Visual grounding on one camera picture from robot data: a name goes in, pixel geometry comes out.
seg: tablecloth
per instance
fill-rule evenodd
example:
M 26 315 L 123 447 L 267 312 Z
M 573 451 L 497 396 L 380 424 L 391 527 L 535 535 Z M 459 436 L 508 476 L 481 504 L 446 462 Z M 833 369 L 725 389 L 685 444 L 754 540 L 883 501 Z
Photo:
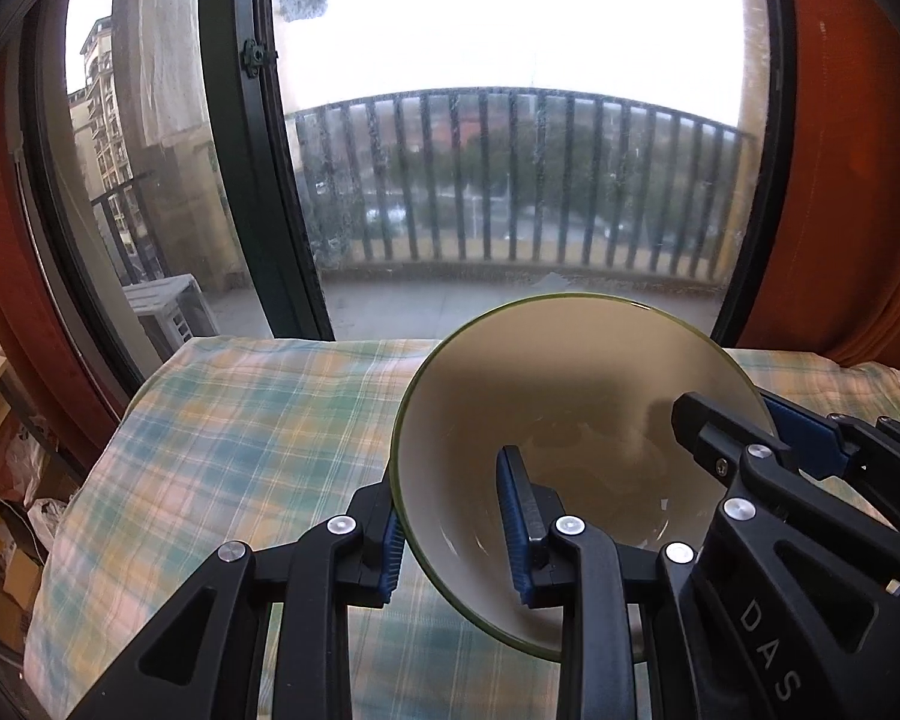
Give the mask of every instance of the tablecloth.
M 436 341 L 197 338 L 136 394 L 69 505 L 44 570 L 25 676 L 62 718 L 223 541 L 294 541 L 379 481 L 396 410 Z M 741 351 L 760 386 L 820 413 L 900 419 L 900 373 Z M 276 617 L 259 712 L 269 714 Z M 384 610 L 350 611 L 354 716 L 544 718 L 557 667 L 492 640 L 405 552 Z

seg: window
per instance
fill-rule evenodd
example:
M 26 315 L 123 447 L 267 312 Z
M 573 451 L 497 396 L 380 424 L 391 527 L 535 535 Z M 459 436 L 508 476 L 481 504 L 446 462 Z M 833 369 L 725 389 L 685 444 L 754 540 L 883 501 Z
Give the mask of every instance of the window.
M 180 311 L 194 336 L 226 333 L 270 337 L 240 241 L 207 159 L 213 133 L 203 93 L 197 0 L 53 0 L 48 22 L 65 22 L 60 98 L 70 95 L 72 127 L 53 129 L 46 113 L 58 173 L 79 166 L 82 189 L 56 201 L 74 230 L 92 215 L 106 261 L 82 259 L 94 289 L 108 301 L 122 342 L 146 376 L 185 340 L 162 317 Z M 55 30 L 44 29 L 44 41 Z M 54 70 L 53 62 L 44 73 Z M 108 127 L 103 125 L 104 113 Z M 91 122 L 92 141 L 79 127 Z M 74 189 L 74 182 L 58 181 Z M 122 308 L 114 301 L 122 301 Z M 127 317 L 135 324 L 127 325 Z
M 754 196 L 766 0 L 272 0 L 337 338 L 592 290 L 709 332 Z

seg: white cord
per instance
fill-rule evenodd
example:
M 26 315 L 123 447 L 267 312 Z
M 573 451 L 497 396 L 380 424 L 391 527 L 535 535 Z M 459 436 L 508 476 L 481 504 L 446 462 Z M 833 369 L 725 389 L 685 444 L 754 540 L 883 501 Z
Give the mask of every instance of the white cord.
M 34 525 L 31 524 L 29 519 L 23 517 L 20 512 L 17 511 L 17 509 L 10 506 L 7 501 L 0 498 L 0 502 L 4 504 L 7 509 L 10 509 L 14 514 L 16 514 L 17 519 L 24 523 L 24 525 L 26 526 L 26 532 L 31 535 L 31 539 L 34 541 L 34 549 L 36 550 L 36 555 L 34 557 L 36 557 L 36 560 L 40 563 L 41 567 L 46 566 L 47 564 L 40 559 L 40 545 L 36 542 L 36 531 L 34 531 Z

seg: white lettering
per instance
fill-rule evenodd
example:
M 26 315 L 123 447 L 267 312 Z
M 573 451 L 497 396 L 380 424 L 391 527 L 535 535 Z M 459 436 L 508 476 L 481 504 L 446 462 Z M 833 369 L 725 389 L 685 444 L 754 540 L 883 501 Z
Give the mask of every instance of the white lettering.
M 798 690 L 799 687 L 800 675 L 796 671 L 788 671 L 783 675 L 783 690 L 780 689 L 780 683 L 774 685 L 773 690 L 780 701 L 789 701 L 794 690 Z
M 776 655 L 776 648 L 780 646 L 780 640 L 775 638 L 773 641 L 768 641 L 766 644 L 761 644 L 756 648 L 763 656 L 763 670 L 769 671 L 770 664 L 773 663 L 773 656 Z
M 752 617 L 754 621 L 749 622 L 748 617 L 751 614 L 754 615 Z M 756 630 L 756 627 L 760 624 L 760 620 L 762 617 L 763 613 L 762 611 L 760 611 L 760 605 L 754 598 L 754 600 L 749 603 L 749 606 L 746 607 L 746 611 L 744 611 L 744 613 L 740 615 L 740 624 L 744 627 L 748 634 L 752 634 L 754 630 Z

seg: balcony floor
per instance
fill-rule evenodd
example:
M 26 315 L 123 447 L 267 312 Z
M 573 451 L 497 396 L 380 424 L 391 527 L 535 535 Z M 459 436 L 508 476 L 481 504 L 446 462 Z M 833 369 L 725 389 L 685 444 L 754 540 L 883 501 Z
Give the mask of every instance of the balcony floor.
M 338 341 L 377 338 L 444 338 L 477 314 L 527 295 L 582 290 L 619 295 L 653 305 L 710 333 L 722 293 L 653 288 L 626 282 L 580 285 L 557 274 L 529 284 L 485 283 L 461 279 L 392 281 L 327 280 L 324 298 Z M 223 335 L 270 338 L 254 290 L 207 293 Z

